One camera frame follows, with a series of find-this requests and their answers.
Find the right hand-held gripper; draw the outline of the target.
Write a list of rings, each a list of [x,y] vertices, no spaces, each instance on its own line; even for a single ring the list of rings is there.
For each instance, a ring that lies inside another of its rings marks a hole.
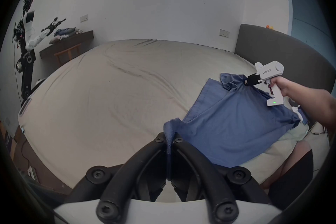
[[[284,72],[284,66],[277,61],[272,61],[266,65],[260,62],[255,63],[256,73],[248,76],[245,81],[245,86],[254,86],[260,83],[271,85],[271,79],[277,76],[281,76]],[[277,84],[271,86],[271,93],[274,96],[267,100],[267,106],[283,105],[284,97]]]

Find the person's right hand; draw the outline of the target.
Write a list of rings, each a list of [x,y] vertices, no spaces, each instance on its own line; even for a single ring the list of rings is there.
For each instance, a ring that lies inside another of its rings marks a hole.
[[[288,93],[288,87],[290,86],[291,81],[282,77],[282,76],[276,76],[274,78],[271,79],[271,85],[269,87],[273,87],[275,85],[277,85],[277,87],[279,88],[282,96],[287,96]]]

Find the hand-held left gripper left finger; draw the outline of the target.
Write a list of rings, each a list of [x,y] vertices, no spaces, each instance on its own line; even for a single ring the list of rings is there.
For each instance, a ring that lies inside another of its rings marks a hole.
[[[154,202],[167,177],[167,142],[163,133],[124,164],[94,166],[77,183],[65,204],[99,200],[95,214],[103,223],[124,223],[131,199]]]

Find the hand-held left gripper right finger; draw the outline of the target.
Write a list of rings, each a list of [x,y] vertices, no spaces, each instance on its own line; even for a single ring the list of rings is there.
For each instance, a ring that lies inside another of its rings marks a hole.
[[[237,220],[241,209],[236,200],[271,205],[247,168],[213,164],[181,137],[172,143],[170,182],[182,202],[205,200],[211,223]]]

